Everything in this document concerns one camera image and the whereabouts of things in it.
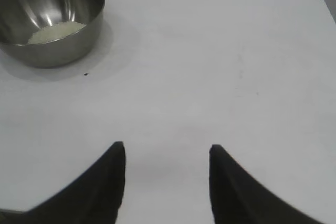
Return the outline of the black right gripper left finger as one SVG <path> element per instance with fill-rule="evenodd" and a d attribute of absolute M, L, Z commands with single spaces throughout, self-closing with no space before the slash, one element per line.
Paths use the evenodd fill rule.
<path fill-rule="evenodd" d="M 125 187 L 126 155 L 122 142 L 106 152 L 75 181 L 16 223 L 115 223 Z"/>

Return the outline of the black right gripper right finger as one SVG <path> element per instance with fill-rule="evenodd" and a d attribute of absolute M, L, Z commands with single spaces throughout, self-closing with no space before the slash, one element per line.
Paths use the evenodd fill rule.
<path fill-rule="evenodd" d="M 215 223 L 319 223 L 255 180 L 221 145 L 209 150 L 209 196 Z"/>

